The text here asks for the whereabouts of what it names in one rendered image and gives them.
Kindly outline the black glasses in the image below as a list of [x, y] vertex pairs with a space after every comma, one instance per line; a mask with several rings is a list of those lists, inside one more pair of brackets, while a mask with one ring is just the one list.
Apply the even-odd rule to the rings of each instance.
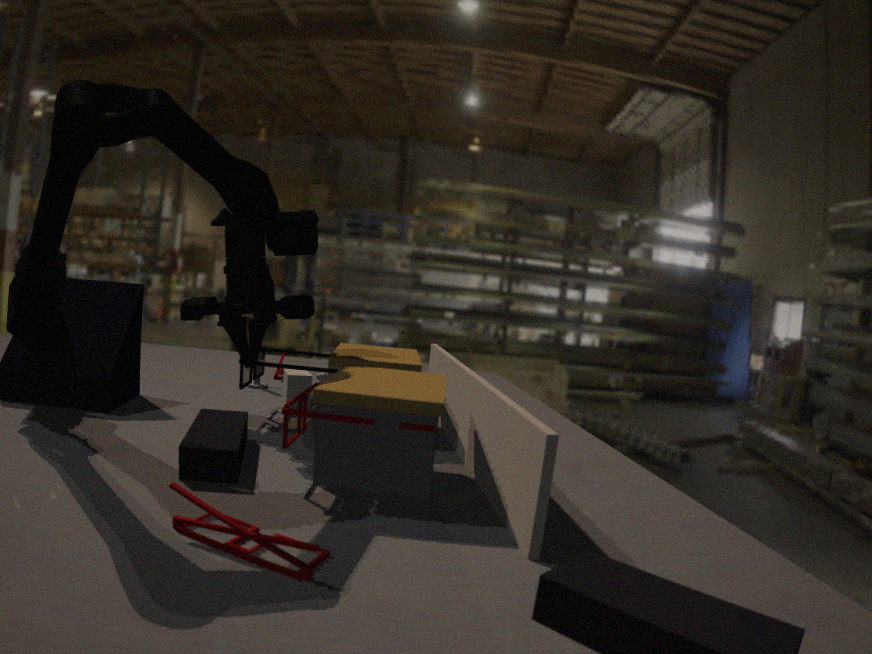
[[[247, 385], [252, 383], [252, 375], [253, 380], [257, 380], [260, 376], [264, 374], [264, 367], [272, 367], [272, 368], [284, 368], [284, 369], [295, 369], [295, 370], [306, 370], [306, 371], [317, 371], [317, 372], [329, 372], [335, 373], [339, 369], [332, 368], [320, 368], [320, 367], [309, 367], [309, 366], [297, 366], [297, 365], [286, 365], [286, 364], [275, 364], [275, 363], [264, 363], [265, 351], [269, 352], [281, 352], [281, 353], [291, 353], [291, 354], [301, 354], [301, 355], [311, 355], [311, 356], [321, 356], [324, 358], [330, 358], [331, 355], [327, 354], [316, 354], [307, 351], [296, 351], [296, 350], [286, 350], [286, 349], [277, 349], [277, 348], [267, 348], [262, 346], [260, 348], [260, 352], [257, 358], [257, 362], [253, 362], [249, 360], [249, 353], [245, 356], [240, 357], [240, 384], [239, 389], [244, 389]], [[251, 365], [255, 365], [255, 368], [251, 368]]]

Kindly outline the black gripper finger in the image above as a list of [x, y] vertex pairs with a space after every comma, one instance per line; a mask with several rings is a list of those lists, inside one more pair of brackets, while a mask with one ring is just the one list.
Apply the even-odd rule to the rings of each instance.
[[268, 326], [277, 321], [278, 316], [270, 321], [252, 321], [249, 322], [249, 360], [257, 362], [257, 358], [261, 348], [261, 341], [265, 335]]
[[239, 353], [239, 357], [245, 356], [249, 353], [246, 322], [247, 316], [242, 316], [241, 319], [234, 322], [217, 322], [218, 326], [223, 326], [226, 333], [231, 337], [231, 340]]

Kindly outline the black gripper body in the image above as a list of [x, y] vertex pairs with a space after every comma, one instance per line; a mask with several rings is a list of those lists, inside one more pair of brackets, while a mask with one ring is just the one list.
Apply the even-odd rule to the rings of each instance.
[[225, 301], [217, 301], [216, 297], [186, 299], [180, 307], [181, 321], [219, 315], [219, 322], [234, 322], [241, 319], [242, 314], [253, 314], [254, 321], [270, 321], [276, 313], [281, 313], [285, 319], [307, 319], [315, 313], [311, 295], [286, 295], [281, 301], [267, 301], [266, 257], [227, 258], [225, 265]]

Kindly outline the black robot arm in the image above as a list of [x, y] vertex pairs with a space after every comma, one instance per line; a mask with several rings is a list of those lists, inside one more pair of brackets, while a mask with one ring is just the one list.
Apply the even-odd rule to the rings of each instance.
[[267, 174], [228, 153], [167, 92], [73, 80], [63, 84], [55, 100], [50, 160], [31, 240], [9, 284], [6, 330], [23, 344], [22, 357], [59, 356], [68, 336], [70, 322], [56, 307], [66, 284], [66, 254], [59, 249], [82, 170], [99, 147], [148, 136], [166, 145], [225, 201], [232, 214], [222, 209], [211, 225], [225, 226], [226, 258], [266, 257], [265, 242], [274, 256], [316, 253], [315, 211], [280, 211]]

